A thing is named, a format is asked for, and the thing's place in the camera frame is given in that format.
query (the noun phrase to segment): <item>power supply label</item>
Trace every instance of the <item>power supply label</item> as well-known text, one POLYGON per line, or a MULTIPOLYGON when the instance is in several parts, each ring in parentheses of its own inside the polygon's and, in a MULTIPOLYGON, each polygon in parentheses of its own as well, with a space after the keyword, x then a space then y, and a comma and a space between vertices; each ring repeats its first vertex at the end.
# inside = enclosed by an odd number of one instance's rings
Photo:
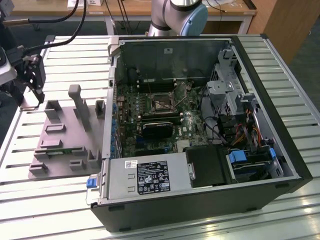
POLYGON ((139 163, 136 171, 140 195, 170 191, 167 161, 139 163))

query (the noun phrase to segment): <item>blue tab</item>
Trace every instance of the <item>blue tab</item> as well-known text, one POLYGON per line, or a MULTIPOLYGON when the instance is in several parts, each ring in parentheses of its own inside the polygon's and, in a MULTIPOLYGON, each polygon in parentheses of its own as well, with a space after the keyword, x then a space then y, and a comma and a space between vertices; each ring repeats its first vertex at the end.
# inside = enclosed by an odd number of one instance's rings
POLYGON ((87 189, 93 189, 97 187, 97 178, 89 178, 86 181, 86 188, 87 189))
POLYGON ((229 154, 230 162, 233 164, 234 162, 245 162, 247 161, 247 157, 245 151, 236 150, 229 154))
POLYGON ((274 150, 272 147, 270 147, 269 152, 270 152, 270 154, 271 154, 271 157, 274 159, 274 158, 276 157, 276 152, 275 152, 275 150, 274 150))
POLYGON ((235 160, 235 157, 232 153, 229 154, 229 159, 230 159, 230 162, 233 164, 236 160, 235 160))

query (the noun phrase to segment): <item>slotted metal surface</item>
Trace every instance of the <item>slotted metal surface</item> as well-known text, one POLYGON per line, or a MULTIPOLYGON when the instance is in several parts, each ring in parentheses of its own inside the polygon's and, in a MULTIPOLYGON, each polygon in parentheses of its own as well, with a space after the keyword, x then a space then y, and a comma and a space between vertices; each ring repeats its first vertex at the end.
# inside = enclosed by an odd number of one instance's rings
MULTIPOLYGON (((56 37, 55 41, 67 38, 56 37)), ((319 237, 319 113, 268 42, 258 35, 240 36, 240 40, 307 163, 313 181, 294 193, 280 196, 262 210, 111 234, 86 204, 87 177, 28 180, 33 149, 46 118, 43 104, 39 110, 16 113, 5 140, 7 144, 4 142, 0 151, 3 156, 0 239, 284 240, 319 237)), ((81 85, 81 96, 89 105, 96 99, 105 99, 109 75, 107 46, 107 36, 80 36, 68 46, 48 50, 44 58, 46 100, 59 99, 62 106, 73 106, 68 88, 75 82, 81 85)))

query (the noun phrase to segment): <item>gray plastic block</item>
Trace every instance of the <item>gray plastic block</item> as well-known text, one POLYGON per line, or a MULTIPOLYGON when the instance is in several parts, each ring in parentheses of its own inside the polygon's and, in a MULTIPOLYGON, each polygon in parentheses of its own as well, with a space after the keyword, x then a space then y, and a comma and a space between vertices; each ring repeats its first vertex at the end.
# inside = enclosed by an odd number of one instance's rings
POLYGON ((44 163, 31 164, 29 171, 34 175, 39 175, 47 173, 48 168, 44 163))
POLYGON ((41 160, 49 160, 49 156, 48 156, 48 154, 46 152, 35 152, 33 154, 33 156, 39 161, 41 161, 41 160))
POLYGON ((47 101, 44 108, 44 112, 50 121, 52 122, 60 121, 58 111, 61 111, 61 106, 57 100, 47 101))
POLYGON ((62 147, 63 143, 60 139, 42 140, 40 148, 42 149, 56 149, 62 147))
POLYGON ((73 156, 87 156, 87 154, 88 154, 88 152, 84 146, 81 149, 72 150, 71 153, 73 156))
POLYGON ((92 152, 89 151, 88 153, 88 163, 92 168, 101 169, 102 158, 101 153, 97 150, 96 155, 93 156, 92 152))
POLYGON ((66 131, 66 126, 63 123, 56 123, 56 124, 51 124, 47 125, 45 128, 45 132, 47 134, 50 133, 61 133, 66 131))
POLYGON ((106 104, 104 100, 95 101, 95 114, 98 119, 104 119, 106 114, 106 104))
POLYGON ((32 164, 43 163, 48 170, 46 173, 30 172, 28 175, 30 179, 87 176, 101 171, 100 153, 103 146, 105 119, 97 118, 95 105, 87 108, 89 114, 86 118, 90 122, 88 131, 85 131, 80 117, 76 117, 74 106, 61 107, 61 110, 56 111, 59 122, 53 123, 49 118, 45 120, 32 164), (54 126, 53 131, 47 132, 50 126, 54 126), (88 159, 89 151, 93 154, 88 159), (73 160, 82 160, 85 168, 72 167, 71 169, 69 165, 73 160))
POLYGON ((86 164, 82 159, 70 160, 69 167, 72 171, 84 170, 86 169, 86 164))
POLYGON ((82 99, 80 96, 81 87, 78 84, 72 84, 69 87, 68 95, 74 101, 75 108, 77 110, 77 117, 80 117, 84 130, 87 132, 90 130, 90 122, 89 122, 89 110, 87 106, 87 102, 85 99, 82 99))

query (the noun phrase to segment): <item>small green circuit board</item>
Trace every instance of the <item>small green circuit board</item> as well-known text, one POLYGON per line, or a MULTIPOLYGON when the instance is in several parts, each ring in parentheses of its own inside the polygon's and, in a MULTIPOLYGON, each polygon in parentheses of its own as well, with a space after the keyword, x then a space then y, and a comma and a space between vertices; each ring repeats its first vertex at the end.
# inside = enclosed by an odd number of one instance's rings
MULTIPOLYGON (((169 93, 139 93, 134 86, 122 84, 117 89, 117 104, 119 110, 120 139, 122 144, 122 156, 134 157, 136 152, 145 150, 165 149, 165 153, 177 153, 176 142, 178 140, 189 140, 191 146, 200 146, 208 144, 207 132, 204 129, 204 123, 201 120, 199 105, 199 92, 201 87, 191 88, 189 91, 183 91, 187 82, 181 82, 174 90, 173 101, 175 107, 173 112, 179 113, 180 124, 173 126, 172 136, 163 139, 145 140, 140 134, 139 126, 141 123, 138 116, 152 116, 155 108, 152 104, 151 95, 156 97, 169 93)), ((161 106, 168 106, 163 101, 161 106)))

